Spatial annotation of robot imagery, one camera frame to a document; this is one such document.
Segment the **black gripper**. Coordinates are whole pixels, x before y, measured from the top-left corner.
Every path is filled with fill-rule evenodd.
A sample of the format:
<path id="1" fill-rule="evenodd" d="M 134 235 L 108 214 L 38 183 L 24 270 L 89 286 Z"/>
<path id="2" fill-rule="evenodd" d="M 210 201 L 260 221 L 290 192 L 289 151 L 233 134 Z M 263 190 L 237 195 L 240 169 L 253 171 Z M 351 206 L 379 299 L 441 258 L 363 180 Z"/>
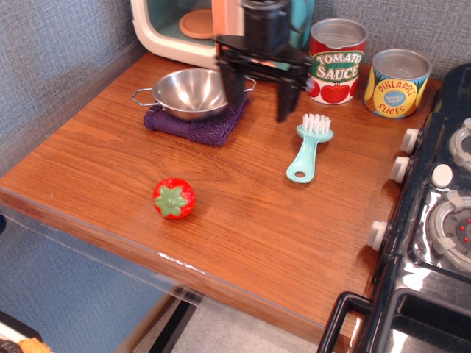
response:
<path id="1" fill-rule="evenodd" d="M 305 89 L 312 59 L 290 43 L 292 32 L 305 24 L 292 23 L 290 1 L 242 1 L 243 35 L 217 35 L 225 96 L 231 105 L 244 100 L 245 79 L 259 77 L 278 83 L 277 121 L 294 112 L 299 91 Z"/>

